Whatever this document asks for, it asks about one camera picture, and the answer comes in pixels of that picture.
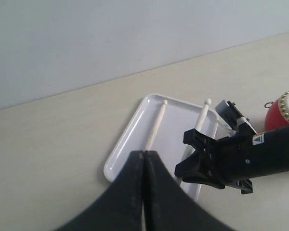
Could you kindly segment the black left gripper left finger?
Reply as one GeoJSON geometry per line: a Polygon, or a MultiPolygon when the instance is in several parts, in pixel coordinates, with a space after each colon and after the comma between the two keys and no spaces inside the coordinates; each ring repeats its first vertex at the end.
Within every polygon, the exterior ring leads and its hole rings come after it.
{"type": "Polygon", "coordinates": [[[58,231],[140,231],[144,152],[132,151],[108,189],[58,231]]]}

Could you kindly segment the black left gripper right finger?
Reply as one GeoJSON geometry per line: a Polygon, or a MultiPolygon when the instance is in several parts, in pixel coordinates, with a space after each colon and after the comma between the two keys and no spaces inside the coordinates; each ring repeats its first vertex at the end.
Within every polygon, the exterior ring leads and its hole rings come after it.
{"type": "Polygon", "coordinates": [[[196,204],[175,182],[155,151],[144,152],[147,231],[231,231],[196,204]]]}

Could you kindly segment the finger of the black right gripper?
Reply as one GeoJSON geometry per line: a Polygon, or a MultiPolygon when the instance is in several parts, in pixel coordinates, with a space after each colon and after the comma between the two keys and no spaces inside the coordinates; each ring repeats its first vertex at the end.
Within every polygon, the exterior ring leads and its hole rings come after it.
{"type": "Polygon", "coordinates": [[[202,134],[195,128],[184,132],[183,143],[192,146],[200,153],[219,152],[217,140],[202,134]]]}
{"type": "Polygon", "coordinates": [[[198,151],[194,151],[189,157],[178,163],[174,174],[183,182],[205,184],[220,190],[225,188],[225,185],[212,174],[198,151]]]}

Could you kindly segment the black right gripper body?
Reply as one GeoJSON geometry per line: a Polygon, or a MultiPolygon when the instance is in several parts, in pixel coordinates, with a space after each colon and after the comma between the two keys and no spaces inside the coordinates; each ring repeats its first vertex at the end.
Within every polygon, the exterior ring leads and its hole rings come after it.
{"type": "Polygon", "coordinates": [[[209,161],[210,174],[223,187],[250,194],[251,179],[289,172],[289,126],[217,140],[212,144],[209,161]]]}

